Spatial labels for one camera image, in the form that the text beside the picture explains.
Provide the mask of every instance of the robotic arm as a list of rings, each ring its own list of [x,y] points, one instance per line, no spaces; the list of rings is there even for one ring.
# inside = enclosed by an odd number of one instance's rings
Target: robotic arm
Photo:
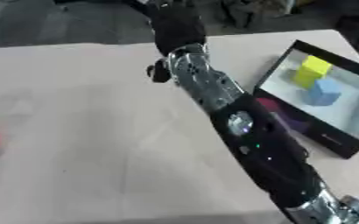
[[[306,162],[307,151],[249,93],[209,64],[205,32],[190,2],[149,5],[158,49],[147,69],[173,79],[209,116],[240,166],[294,223],[359,224],[359,200],[337,199]]]

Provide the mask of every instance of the blue cube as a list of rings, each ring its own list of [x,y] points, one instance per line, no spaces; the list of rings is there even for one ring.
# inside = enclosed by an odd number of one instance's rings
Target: blue cube
[[[308,103],[313,106],[332,105],[341,96],[339,83],[331,78],[316,80],[307,90]]]

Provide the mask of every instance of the white table surface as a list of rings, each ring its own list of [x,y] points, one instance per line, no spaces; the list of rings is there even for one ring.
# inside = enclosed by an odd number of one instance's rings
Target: white table surface
[[[359,61],[336,31],[208,42],[215,68],[251,87],[295,39]],[[0,48],[1,224],[283,220],[191,99],[146,77],[157,57],[153,44]],[[337,195],[359,197],[359,154],[305,145]]]

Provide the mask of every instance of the yellow cube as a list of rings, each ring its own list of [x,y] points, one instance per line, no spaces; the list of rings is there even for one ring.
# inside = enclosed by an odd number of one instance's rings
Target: yellow cube
[[[327,75],[331,66],[323,59],[308,56],[292,79],[303,88],[310,88],[317,79],[324,78]]]

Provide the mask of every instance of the gray floor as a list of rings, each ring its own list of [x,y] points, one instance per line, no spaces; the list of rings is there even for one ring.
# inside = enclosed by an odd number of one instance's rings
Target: gray floor
[[[51,0],[4,1],[0,1],[0,46],[152,42],[144,16],[120,3],[71,3],[64,12]],[[265,18],[250,29],[237,29],[217,18],[214,0],[197,3],[208,35],[331,29],[340,15],[359,12],[359,0],[319,0],[300,14]],[[345,33],[349,40],[357,35],[359,28],[354,29]]]

